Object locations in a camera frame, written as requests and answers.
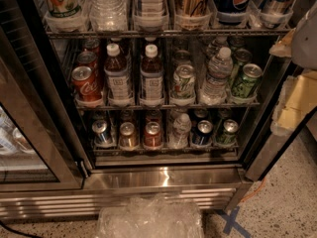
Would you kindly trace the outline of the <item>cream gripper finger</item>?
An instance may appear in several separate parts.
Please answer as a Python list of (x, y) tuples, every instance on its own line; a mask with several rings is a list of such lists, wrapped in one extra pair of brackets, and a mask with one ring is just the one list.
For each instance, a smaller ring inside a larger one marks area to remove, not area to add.
[(291, 29), (281, 40), (276, 42), (270, 49), (269, 53), (279, 58), (291, 57), (291, 44), (295, 30)]
[(275, 105), (270, 131), (276, 136), (289, 135), (316, 106), (317, 71), (304, 70), (298, 76), (289, 76)]

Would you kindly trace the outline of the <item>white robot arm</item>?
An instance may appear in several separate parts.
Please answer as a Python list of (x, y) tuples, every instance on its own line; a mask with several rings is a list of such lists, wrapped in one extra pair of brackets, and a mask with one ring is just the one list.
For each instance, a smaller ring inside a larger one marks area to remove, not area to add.
[(317, 2), (269, 53), (291, 58), (304, 68), (300, 75), (289, 76), (283, 83), (272, 114), (270, 131), (276, 136), (286, 136), (317, 106)]

